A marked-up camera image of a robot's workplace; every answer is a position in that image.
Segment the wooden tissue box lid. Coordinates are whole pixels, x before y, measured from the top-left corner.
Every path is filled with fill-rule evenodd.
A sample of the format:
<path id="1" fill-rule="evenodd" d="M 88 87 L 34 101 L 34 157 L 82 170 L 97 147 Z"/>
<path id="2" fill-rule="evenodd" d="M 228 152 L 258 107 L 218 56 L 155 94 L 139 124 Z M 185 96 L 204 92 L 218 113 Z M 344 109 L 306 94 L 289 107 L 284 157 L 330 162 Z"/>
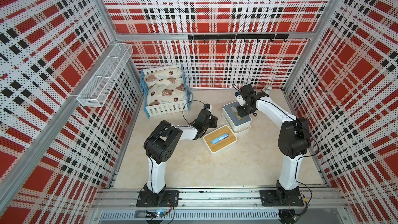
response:
<path id="1" fill-rule="evenodd" d="M 228 125 L 223 125 L 206 134 L 203 137 L 203 142 L 209 153 L 213 156 L 234 146 L 237 143 L 237 136 Z"/>

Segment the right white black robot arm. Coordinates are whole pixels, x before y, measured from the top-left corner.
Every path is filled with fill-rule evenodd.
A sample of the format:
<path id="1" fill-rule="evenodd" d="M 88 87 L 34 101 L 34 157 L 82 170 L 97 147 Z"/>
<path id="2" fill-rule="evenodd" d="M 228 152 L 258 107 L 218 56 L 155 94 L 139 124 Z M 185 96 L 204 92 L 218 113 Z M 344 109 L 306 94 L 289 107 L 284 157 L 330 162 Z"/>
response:
<path id="1" fill-rule="evenodd" d="M 244 85 L 237 90 L 235 97 L 239 103 L 239 117 L 256 116 L 257 112 L 265 114 L 279 128 L 278 148 L 283 154 L 282 172 L 276 182 L 276 188 L 261 190 L 263 206 L 305 206 L 300 192 L 298 177 L 301 164 L 307 158 L 311 146 L 311 134 L 308 120 L 296 117 L 278 106 L 265 91 L 256 92 L 252 85 Z"/>

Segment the white tissue box base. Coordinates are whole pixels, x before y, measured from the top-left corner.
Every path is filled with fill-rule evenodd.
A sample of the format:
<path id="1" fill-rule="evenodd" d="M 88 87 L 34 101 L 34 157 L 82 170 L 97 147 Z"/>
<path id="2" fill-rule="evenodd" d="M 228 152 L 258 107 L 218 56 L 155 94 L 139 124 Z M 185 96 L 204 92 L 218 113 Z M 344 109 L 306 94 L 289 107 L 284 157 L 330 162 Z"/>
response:
<path id="1" fill-rule="evenodd" d="M 229 128 L 232 130 L 232 132 L 234 133 L 234 135 L 237 138 L 247 134 L 250 131 L 250 129 L 251 129 L 251 125 L 247 125 L 247 124 L 246 125 L 240 125 L 236 129 L 233 129 L 234 126 L 229 123 L 229 121 L 227 120 L 227 118 L 224 115 L 222 116 L 222 119 L 225 122 L 225 124 L 229 126 Z"/>
<path id="2" fill-rule="evenodd" d="M 226 140 L 223 140 L 215 145 L 206 141 L 203 141 L 203 143 L 208 153 L 214 157 L 230 150 L 232 147 L 234 147 L 237 144 L 237 141 L 227 142 Z"/>

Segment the blue tissue paper pack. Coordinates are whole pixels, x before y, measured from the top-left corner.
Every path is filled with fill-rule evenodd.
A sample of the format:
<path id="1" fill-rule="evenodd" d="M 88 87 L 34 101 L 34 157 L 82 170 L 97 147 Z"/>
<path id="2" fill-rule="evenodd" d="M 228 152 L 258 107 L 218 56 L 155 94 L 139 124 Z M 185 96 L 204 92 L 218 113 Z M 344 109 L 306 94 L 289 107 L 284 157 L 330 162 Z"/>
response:
<path id="1" fill-rule="evenodd" d="M 213 145 L 216 145 L 216 144 L 218 144 L 219 142 L 221 142 L 221 141 L 227 139 L 228 137 L 229 137 L 229 134 L 228 134 L 228 133 L 225 133 L 225 134 L 223 134 L 223 135 L 221 135 L 221 136 L 219 136 L 219 137 L 213 139 L 213 140 L 211 141 L 211 143 L 212 143 Z"/>

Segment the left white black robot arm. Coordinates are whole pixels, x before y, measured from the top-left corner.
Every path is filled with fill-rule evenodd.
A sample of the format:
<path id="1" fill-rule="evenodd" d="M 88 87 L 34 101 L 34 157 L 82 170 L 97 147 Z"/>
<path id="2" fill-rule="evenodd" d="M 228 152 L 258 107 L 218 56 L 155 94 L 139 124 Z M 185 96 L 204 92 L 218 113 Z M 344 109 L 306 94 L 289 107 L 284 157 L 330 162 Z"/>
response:
<path id="1" fill-rule="evenodd" d="M 145 140 L 144 150 L 148 158 L 148 181 L 139 192 L 136 207 L 178 206 L 179 191 L 167 190 L 165 172 L 167 162 L 180 140 L 198 140 L 206 131 L 217 127 L 218 118 L 211 113 L 211 105 L 205 104 L 197 118 L 187 126 L 172 125 L 163 120 Z"/>

